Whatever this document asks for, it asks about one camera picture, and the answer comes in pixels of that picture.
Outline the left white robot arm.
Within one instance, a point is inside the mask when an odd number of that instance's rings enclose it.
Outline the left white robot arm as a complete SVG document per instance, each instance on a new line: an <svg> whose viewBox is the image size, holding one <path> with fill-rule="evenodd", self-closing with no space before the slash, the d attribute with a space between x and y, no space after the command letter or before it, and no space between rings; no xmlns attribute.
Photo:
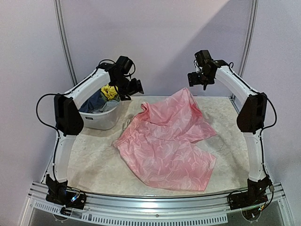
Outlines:
<svg viewBox="0 0 301 226"><path fill-rule="evenodd" d="M67 168L72 146L84 127L80 107L107 84L116 88L122 101L130 100L131 95L136 93L142 94L141 81L132 78L131 69L136 69L135 64L126 56L120 56L117 61L105 59L75 87L62 94L52 94L55 111L55 126L52 128L56 131L56 139L50 172L46 174L46 185L59 204L66 204L70 200L69 192L62 187L67 187L68 184Z"/></svg>

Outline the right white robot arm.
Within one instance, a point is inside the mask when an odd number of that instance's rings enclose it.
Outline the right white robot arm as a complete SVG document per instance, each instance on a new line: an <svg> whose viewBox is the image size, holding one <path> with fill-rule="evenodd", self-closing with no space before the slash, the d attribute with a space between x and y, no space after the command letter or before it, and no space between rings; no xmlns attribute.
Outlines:
<svg viewBox="0 0 301 226"><path fill-rule="evenodd" d="M254 205L261 198L261 191L272 186L264 163L263 131L266 108L269 103L267 95L248 85L232 69L232 64L224 60L214 60L208 50L194 54L195 72L188 74L189 86L202 85L206 88L215 81L221 82L242 103L237 116L237 126L246 141L249 159L249 191L243 195L247 205Z"/></svg>

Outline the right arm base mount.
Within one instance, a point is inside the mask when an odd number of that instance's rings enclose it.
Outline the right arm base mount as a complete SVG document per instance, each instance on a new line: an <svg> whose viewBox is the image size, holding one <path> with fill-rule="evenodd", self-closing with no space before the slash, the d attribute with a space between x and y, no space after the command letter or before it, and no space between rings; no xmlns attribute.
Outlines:
<svg viewBox="0 0 301 226"><path fill-rule="evenodd" d="M247 191L242 192L239 190L232 191L227 196L227 202L231 210L251 207L264 203L259 211L265 209L271 203L274 196L274 186L269 177L254 182L250 179L247 180Z"/></svg>

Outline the pink patterned shorts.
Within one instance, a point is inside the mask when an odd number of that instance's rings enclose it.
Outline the pink patterned shorts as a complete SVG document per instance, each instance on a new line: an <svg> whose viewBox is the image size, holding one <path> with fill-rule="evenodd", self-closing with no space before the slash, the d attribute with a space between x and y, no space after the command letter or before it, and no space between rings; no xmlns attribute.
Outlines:
<svg viewBox="0 0 301 226"><path fill-rule="evenodd" d="M144 102L114 142L131 171L147 186L175 191L202 192L216 158L197 146L216 131L187 88L163 101Z"/></svg>

